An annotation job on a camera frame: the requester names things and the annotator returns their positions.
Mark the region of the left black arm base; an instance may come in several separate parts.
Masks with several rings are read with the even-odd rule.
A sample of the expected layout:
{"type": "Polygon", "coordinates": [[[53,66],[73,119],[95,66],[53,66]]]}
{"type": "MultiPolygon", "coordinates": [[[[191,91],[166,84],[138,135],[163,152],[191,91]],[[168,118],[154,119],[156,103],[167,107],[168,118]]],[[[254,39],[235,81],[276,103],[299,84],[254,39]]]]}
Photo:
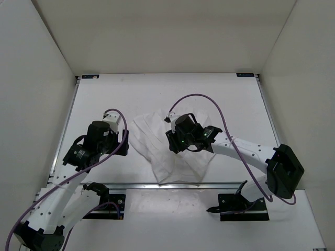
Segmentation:
{"type": "Polygon", "coordinates": [[[126,203],[126,194],[110,192],[105,185],[92,182],[83,185],[83,191],[94,191],[99,196],[96,209],[91,210],[84,219],[96,220],[123,220],[126,203]]]}

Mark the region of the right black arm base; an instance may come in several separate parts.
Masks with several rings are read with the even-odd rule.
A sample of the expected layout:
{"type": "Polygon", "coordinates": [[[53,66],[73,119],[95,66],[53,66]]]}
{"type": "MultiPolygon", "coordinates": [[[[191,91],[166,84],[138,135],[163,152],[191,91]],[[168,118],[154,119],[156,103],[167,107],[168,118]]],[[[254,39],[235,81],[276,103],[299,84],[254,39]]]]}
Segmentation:
{"type": "Polygon", "coordinates": [[[249,202],[241,195],[242,188],[247,181],[239,186],[235,193],[218,194],[218,205],[210,207],[206,211],[209,213],[218,213],[220,221],[269,221],[264,198],[259,198],[253,202],[249,202]]]}

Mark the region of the white pleated skirt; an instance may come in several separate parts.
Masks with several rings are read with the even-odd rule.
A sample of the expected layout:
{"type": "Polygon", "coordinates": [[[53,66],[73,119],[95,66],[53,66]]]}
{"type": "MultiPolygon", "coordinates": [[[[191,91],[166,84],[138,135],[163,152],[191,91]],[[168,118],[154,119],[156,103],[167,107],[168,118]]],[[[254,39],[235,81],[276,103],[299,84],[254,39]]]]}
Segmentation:
{"type": "Polygon", "coordinates": [[[135,117],[128,126],[130,144],[151,164],[158,183],[201,182],[215,154],[206,151],[175,154],[170,151],[165,133],[171,125],[164,121],[166,114],[159,109],[135,117]]]}

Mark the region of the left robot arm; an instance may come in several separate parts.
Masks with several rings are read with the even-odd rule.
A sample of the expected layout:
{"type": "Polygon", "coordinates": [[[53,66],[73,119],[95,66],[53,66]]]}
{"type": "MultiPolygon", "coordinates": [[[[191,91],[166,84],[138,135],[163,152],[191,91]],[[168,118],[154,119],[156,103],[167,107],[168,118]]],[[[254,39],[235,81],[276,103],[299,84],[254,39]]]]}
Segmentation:
{"type": "Polygon", "coordinates": [[[52,183],[41,193],[29,217],[14,229],[23,246],[30,250],[64,250],[75,224],[95,210],[116,211],[116,218],[122,218],[117,200],[111,199],[109,189],[97,182],[83,185],[79,197],[70,201],[88,175],[88,168],[97,166],[102,155],[127,155],[129,131],[122,131],[119,142],[119,120],[118,116],[111,116],[93,121],[87,133],[73,142],[62,167],[56,170],[52,183]]]}

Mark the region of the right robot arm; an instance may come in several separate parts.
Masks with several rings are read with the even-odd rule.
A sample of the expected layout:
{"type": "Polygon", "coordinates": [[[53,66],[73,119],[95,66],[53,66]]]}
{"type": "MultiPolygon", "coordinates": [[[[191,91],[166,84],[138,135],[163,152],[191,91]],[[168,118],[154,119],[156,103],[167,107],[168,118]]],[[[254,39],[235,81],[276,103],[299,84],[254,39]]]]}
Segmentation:
{"type": "Polygon", "coordinates": [[[238,188],[234,197],[238,208],[247,209],[260,198],[294,197],[305,170],[289,146],[281,144],[279,147],[269,147],[230,138],[220,128],[201,126],[192,113],[180,116],[172,112],[164,121],[171,126],[166,132],[170,151],[176,154],[185,150],[206,151],[229,156],[263,173],[259,178],[244,181],[238,188]]]}

